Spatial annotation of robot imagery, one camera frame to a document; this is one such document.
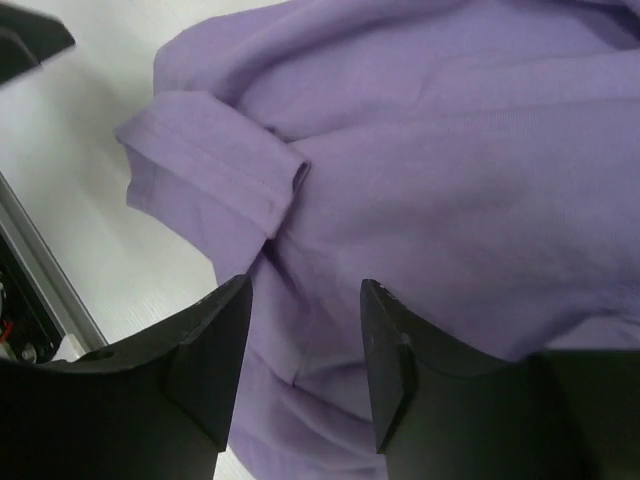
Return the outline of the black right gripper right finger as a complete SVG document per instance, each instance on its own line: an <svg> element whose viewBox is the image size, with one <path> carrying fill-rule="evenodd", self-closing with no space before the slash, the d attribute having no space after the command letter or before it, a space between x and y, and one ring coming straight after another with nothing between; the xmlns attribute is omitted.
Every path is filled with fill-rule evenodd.
<svg viewBox="0 0 640 480"><path fill-rule="evenodd" d="M639 355L478 351L361 285L377 451L392 479L635 479Z"/></svg>

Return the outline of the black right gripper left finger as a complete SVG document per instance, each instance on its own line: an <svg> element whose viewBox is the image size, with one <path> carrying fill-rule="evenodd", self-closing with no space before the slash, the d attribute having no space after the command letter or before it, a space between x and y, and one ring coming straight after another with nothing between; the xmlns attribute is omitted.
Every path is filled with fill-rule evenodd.
<svg viewBox="0 0 640 480"><path fill-rule="evenodd" d="M210 479L227 446L252 284L73 362L1 364L5 479Z"/></svg>

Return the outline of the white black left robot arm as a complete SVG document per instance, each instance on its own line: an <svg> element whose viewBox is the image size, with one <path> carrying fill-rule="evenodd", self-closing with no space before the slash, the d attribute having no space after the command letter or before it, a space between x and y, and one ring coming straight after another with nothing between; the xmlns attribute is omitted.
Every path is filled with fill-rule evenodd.
<svg viewBox="0 0 640 480"><path fill-rule="evenodd" d="M58 18L1 2L1 85L40 68L75 44Z"/></svg>

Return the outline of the lilac garment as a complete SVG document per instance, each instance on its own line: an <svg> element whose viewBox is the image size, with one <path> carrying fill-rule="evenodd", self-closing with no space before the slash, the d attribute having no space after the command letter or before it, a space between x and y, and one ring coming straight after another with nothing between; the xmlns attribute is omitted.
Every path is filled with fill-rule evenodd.
<svg viewBox="0 0 640 480"><path fill-rule="evenodd" d="M154 61L128 204L248 273L230 446L257 479L382 479L374 279L512 359L639 345L635 1L289 1Z"/></svg>

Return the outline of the aluminium table edge rail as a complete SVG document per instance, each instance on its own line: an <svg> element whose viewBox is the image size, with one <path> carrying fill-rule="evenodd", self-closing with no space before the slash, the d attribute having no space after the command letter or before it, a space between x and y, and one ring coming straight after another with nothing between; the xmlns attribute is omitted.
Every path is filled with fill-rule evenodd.
<svg viewBox="0 0 640 480"><path fill-rule="evenodd" d="M1 180L1 237L20 271L26 296L57 334L73 334L87 351L108 344L6 179Z"/></svg>

